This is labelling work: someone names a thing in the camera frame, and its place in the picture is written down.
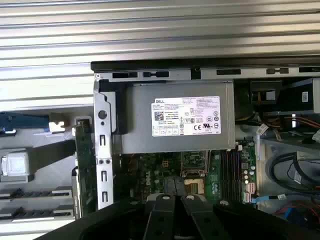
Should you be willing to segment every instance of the silver metal panel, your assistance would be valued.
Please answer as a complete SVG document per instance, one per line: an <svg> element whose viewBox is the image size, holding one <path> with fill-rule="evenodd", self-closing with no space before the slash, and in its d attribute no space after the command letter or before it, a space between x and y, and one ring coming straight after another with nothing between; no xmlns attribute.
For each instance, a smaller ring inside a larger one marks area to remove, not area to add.
<svg viewBox="0 0 320 240"><path fill-rule="evenodd" d="M159 98L219 96L221 134L152 136L151 103ZM232 82L166 83L133 86L127 90L128 133L122 135L122 153L177 152L231 149L235 146Z"/></svg>
<svg viewBox="0 0 320 240"><path fill-rule="evenodd" d="M320 114L320 78L314 78L313 84L313 111Z"/></svg>
<svg viewBox="0 0 320 240"><path fill-rule="evenodd" d="M0 0L0 111L92 105L92 61L319 54L319 10L318 0Z"/></svg>
<svg viewBox="0 0 320 240"><path fill-rule="evenodd" d="M112 129L116 127L116 93L99 92L94 83L94 137L98 209L114 203Z"/></svg>

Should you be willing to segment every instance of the cable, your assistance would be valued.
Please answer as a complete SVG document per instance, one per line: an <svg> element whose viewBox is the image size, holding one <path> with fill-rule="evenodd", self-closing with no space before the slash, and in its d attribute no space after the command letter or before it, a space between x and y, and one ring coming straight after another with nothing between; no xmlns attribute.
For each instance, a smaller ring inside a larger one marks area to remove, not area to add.
<svg viewBox="0 0 320 240"><path fill-rule="evenodd" d="M243 118L240 118L240 119L236 119L235 121L236 122L245 122L245 121L249 121L249 120L253 119L255 116L256 116L256 112L253 111L251 116L247 116L247 117L243 117Z"/></svg>
<svg viewBox="0 0 320 240"><path fill-rule="evenodd" d="M288 189L290 191L294 191L294 192L298 192L298 193L304 193L304 194L319 194L320 190L310 190L310 189L301 189L301 188L296 188L296 187L292 187L287 185L285 182L280 181L276 175L275 175L275 166L279 163L284 163L287 162L289 160L293 160L294 158L297 158L296 153L287 153L287 154L283 154L278 156L274 161L272 161L272 163L270 164L269 167L269 175L271 177L271 179L278 184L279 186Z"/></svg>
<svg viewBox="0 0 320 240"><path fill-rule="evenodd" d="M290 166L289 166L289 168L288 168L288 171L286 171L286 175L288 176L288 178L290 178L291 180L294 181L294 179L289 176L289 172L290 172L290 169L291 169L291 167L292 167L293 164L294 164L293 162L290 164Z"/></svg>
<svg viewBox="0 0 320 240"><path fill-rule="evenodd" d="M305 180L307 180L308 182L316 185L316 186L319 186L320 185L320 182L319 181L316 181L314 179L312 179L311 177L309 177L307 174L305 174L304 171L302 171L299 163L298 163L298 159L297 159L297 154L294 154L294 157L293 157L293 166L295 168L295 170L298 172L298 174L301 175L301 177Z"/></svg>

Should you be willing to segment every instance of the orange wire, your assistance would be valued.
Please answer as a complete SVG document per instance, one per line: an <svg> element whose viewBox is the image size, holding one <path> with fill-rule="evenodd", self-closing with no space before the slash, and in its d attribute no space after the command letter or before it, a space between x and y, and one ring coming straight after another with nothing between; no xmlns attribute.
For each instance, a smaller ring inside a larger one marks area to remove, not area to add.
<svg viewBox="0 0 320 240"><path fill-rule="evenodd" d="M295 119L294 117L285 117L285 119L286 120L293 120L293 121L296 121L298 123L303 123L303 124L309 125L311 127L314 127L316 129L320 129L320 125L318 125L318 123L317 123L317 125L315 125L315 124L313 124L311 122L307 122L307 121L304 121L304 120L301 120L301 119Z"/></svg>
<svg viewBox="0 0 320 240"><path fill-rule="evenodd" d="M301 119L301 120L304 120L306 122L310 122L311 124L314 124L314 125L317 125L320 127L320 123L318 122L315 122L315 121L312 121L306 117L302 117L302 116L292 116L292 117L287 117L287 118L293 118L293 119Z"/></svg>

